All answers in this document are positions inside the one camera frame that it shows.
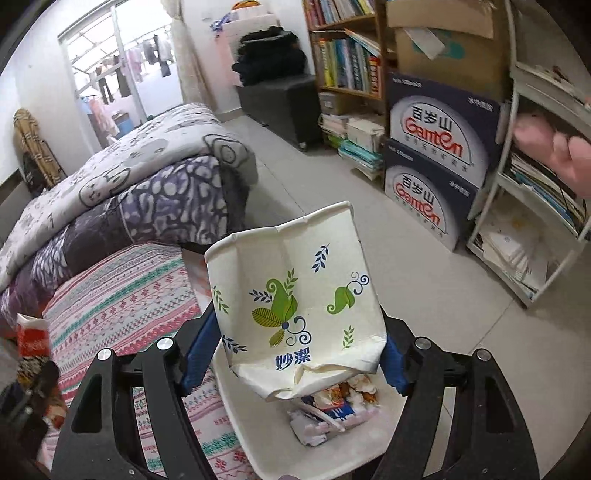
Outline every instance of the folded comforter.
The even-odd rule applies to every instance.
[[[0,334],[133,243],[211,245],[241,228],[252,151],[201,104],[175,108],[33,200],[0,251]]]

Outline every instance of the doorway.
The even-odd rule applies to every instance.
[[[160,0],[102,5],[60,36],[76,101],[102,148],[183,103]]]

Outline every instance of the curtain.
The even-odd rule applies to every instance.
[[[48,190],[66,178],[49,145],[40,137],[39,124],[29,110],[17,110],[14,114],[14,129],[22,152],[34,160]]]
[[[178,79],[185,103],[200,102],[216,109],[213,96],[205,83],[197,51],[183,19],[182,0],[161,0],[166,13],[173,19],[171,35],[177,57]]]

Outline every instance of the white cartoon blanket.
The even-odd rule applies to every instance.
[[[248,185],[258,180],[254,153],[207,107],[179,106],[97,153],[25,208],[0,251],[0,291],[37,250],[79,215],[167,165],[200,155],[230,165]]]

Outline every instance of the tiled floor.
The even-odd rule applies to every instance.
[[[351,201],[384,309],[443,349],[491,350],[521,406],[544,475],[591,409],[591,251],[535,308],[523,310],[474,256],[461,248],[446,250],[334,150],[301,153],[247,117],[225,125],[258,157],[260,180],[247,207],[249,225],[277,225]],[[452,392],[444,406],[430,471],[444,451]]]

